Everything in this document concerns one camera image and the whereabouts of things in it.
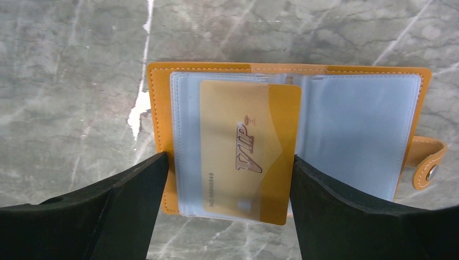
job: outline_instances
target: orange leather card holder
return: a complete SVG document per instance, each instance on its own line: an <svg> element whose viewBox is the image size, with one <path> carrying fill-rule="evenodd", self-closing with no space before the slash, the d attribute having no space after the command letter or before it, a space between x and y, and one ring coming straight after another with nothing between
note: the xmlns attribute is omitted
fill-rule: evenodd
<svg viewBox="0 0 459 260"><path fill-rule="evenodd" d="M300 74L300 75L418 75L420 88L412 119L403 165L415 167L413 186L422 190L432 181L431 171L439 165L447 146L436 139L415 136L424 97L431 78L427 68L331 66L315 64L268 63L214 63L214 62L154 62L147 68L147 79L156 149L167 152L170 159L169 174L162 197L162 210L167 214L179 214L177 187L174 171L174 140L171 110L170 77L173 72L195 73L251 73L251 74Z"/></svg>

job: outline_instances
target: leather wallet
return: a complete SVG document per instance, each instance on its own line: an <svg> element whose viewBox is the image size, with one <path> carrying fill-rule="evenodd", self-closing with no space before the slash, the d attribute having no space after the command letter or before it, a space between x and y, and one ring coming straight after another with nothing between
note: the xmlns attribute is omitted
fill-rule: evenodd
<svg viewBox="0 0 459 260"><path fill-rule="evenodd" d="M154 62L147 68L158 152L170 168L162 210L179 214L174 170L171 74L263 75L270 83L302 89L296 153L354 188L393 200L406 166L415 189L431 182L447 146L414 136L431 72L426 68L315 64Z"/></svg>

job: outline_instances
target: snap button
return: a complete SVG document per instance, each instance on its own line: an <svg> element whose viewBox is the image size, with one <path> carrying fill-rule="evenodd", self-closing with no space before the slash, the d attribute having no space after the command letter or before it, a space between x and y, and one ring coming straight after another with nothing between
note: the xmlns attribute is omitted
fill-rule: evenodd
<svg viewBox="0 0 459 260"><path fill-rule="evenodd" d="M427 176L425 177L425 179L427 181L432 180L434 176L437 174L437 172L438 172L438 165L434 165L432 169L430 169L429 173L427 173Z"/></svg>

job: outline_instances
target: marble surface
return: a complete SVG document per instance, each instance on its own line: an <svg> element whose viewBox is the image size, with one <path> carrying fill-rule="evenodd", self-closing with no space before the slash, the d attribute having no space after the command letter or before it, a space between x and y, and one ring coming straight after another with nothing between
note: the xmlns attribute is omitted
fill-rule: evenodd
<svg viewBox="0 0 459 260"><path fill-rule="evenodd" d="M459 204L457 0L2 0L0 206L40 203L155 153L145 66L197 60L424 66L418 135L449 152L398 201ZM148 259L300 259L285 226L167 216Z"/></svg>

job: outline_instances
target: gold card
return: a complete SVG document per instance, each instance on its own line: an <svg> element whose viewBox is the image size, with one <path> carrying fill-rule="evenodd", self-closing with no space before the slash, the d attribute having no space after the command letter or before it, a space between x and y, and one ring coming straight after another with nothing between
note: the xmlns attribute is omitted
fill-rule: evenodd
<svg viewBox="0 0 459 260"><path fill-rule="evenodd" d="M285 224L300 99L294 85L201 83L205 211Z"/></svg>

